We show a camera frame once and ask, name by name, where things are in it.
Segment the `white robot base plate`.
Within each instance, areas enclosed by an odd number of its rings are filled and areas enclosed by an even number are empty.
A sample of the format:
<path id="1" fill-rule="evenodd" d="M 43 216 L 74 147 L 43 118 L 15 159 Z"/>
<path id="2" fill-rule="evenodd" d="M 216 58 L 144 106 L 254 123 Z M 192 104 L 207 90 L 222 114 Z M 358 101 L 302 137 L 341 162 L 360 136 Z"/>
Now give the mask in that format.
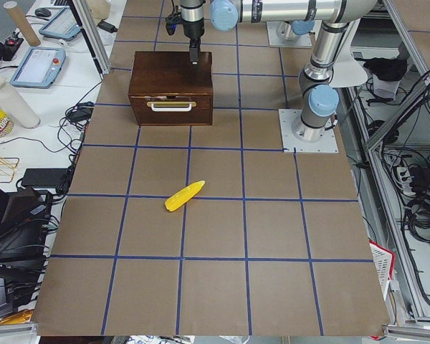
<path id="1" fill-rule="evenodd" d="M 334 130 L 330 119 L 320 129 L 305 127 L 301 122 L 300 109 L 279 109 L 282 146 L 285 153 L 338 153 Z"/>

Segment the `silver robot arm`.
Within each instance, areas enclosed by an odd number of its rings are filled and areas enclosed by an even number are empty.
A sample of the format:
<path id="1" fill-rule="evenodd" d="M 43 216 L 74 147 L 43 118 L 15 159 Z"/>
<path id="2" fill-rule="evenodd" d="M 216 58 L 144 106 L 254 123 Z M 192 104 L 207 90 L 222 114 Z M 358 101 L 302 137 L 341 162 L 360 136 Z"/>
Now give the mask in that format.
<path id="1" fill-rule="evenodd" d="M 210 17 L 221 32 L 241 22 L 322 22 L 310 61 L 299 76 L 304 108 L 292 124 L 297 139 L 314 143 L 323 136 L 339 103 L 330 79 L 348 27 L 374 5 L 374 1 L 211 1 Z"/>

